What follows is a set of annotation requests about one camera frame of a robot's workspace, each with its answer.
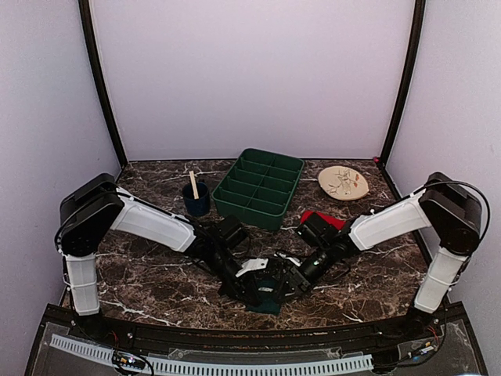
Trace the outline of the green compartment tray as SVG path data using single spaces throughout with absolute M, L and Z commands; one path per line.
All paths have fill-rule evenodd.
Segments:
M 297 189 L 304 161 L 267 150 L 245 149 L 212 192 L 222 217 L 275 232 Z

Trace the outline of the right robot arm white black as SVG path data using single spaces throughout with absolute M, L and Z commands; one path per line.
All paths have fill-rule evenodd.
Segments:
M 438 238 L 438 249 L 414 295 L 415 310 L 399 324 L 400 334 L 415 340 L 429 328 L 428 314 L 438 309 L 484 240 L 491 215 L 488 198 L 480 189 L 435 172 L 412 193 L 350 219 L 341 228 L 317 212 L 310 214 L 296 232 L 314 251 L 304 261 L 290 264 L 284 282 L 290 295 L 297 296 L 310 290 L 335 263 L 429 229 Z

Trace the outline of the dark green sock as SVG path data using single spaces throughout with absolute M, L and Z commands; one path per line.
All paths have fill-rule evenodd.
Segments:
M 223 282 L 218 294 L 243 303 L 247 311 L 279 315 L 281 304 L 274 298 L 277 286 L 274 278 L 243 276 L 239 282 L 236 286 Z

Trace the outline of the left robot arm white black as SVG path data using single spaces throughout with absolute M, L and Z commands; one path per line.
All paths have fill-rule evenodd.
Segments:
M 252 272 L 265 260 L 240 263 L 231 249 L 247 236 L 239 220 L 230 216 L 205 226 L 141 200 L 102 173 L 65 197 L 59 206 L 56 250 L 67 268 L 67 286 L 74 300 L 79 327 L 94 342 L 110 336 L 110 323 L 100 315 L 96 253 L 110 232 L 151 240 L 189 258 L 202 261 L 221 281 L 220 292 L 249 306 L 261 299 Z

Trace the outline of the red santa sock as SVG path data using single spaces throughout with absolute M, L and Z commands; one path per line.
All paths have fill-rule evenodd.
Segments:
M 331 215 L 327 215 L 318 211 L 305 211 L 301 216 L 300 223 L 305 222 L 312 214 L 317 214 L 319 217 L 328 222 L 331 226 L 335 227 L 337 230 L 341 230 L 346 223 L 344 220 L 337 219 Z

